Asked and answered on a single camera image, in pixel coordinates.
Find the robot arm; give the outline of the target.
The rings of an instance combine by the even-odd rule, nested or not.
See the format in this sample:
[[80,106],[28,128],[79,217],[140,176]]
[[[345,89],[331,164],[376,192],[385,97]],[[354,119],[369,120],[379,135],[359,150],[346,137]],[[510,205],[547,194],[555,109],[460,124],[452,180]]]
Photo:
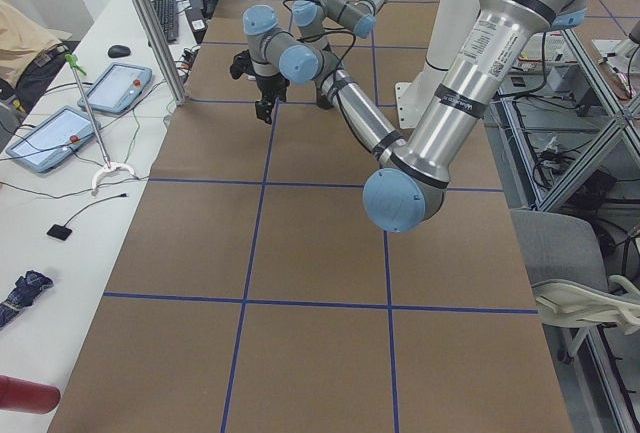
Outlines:
[[386,132],[373,146],[380,169],[366,181],[369,219],[406,232],[435,215],[450,181],[449,165],[530,38],[572,28],[585,0],[479,0],[479,14],[408,139]]
[[278,25],[275,10],[254,5],[243,13],[248,49],[235,55],[230,67],[234,79],[246,74],[255,78],[261,98],[255,102],[258,119],[272,122],[278,101],[286,100],[292,84],[312,82],[316,104],[336,107],[358,142],[381,163],[392,150],[405,143],[403,135],[378,110],[346,71],[344,60],[331,50],[331,33],[323,22],[330,19],[339,31],[353,39],[367,38],[376,15],[388,0],[294,0],[291,16],[300,36]]

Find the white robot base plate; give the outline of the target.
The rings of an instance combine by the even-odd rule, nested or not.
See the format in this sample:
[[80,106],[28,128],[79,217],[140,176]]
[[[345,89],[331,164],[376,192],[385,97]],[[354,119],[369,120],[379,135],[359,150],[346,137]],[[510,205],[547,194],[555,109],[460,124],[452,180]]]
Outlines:
[[414,82],[398,82],[394,91],[400,127],[415,129],[426,108],[420,87]]

